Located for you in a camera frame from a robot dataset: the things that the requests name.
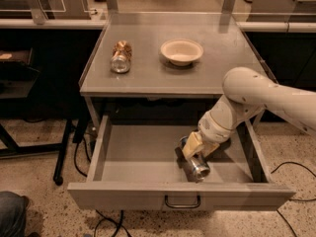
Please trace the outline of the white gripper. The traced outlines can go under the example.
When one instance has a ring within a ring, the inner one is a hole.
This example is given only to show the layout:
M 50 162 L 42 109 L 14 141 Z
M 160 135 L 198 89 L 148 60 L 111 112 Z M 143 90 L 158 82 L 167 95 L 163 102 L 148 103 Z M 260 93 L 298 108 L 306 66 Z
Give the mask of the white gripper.
M 220 146 L 219 143 L 230 138 L 235 127 L 236 119 L 230 113 L 206 112 L 198 121 L 199 131 L 193 131 L 183 146 L 182 151 L 185 159 L 191 159 L 200 151 L 204 157 L 207 157 Z

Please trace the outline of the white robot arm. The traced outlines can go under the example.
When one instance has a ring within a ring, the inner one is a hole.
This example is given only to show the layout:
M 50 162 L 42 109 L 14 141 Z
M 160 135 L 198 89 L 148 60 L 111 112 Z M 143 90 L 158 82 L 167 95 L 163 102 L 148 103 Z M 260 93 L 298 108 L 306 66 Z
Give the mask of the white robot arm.
M 229 70 L 222 81 L 223 95 L 198 121 L 183 147 L 189 160 L 211 153 L 233 130 L 263 110 L 313 135 L 316 133 L 316 93 L 282 86 L 247 67 Z

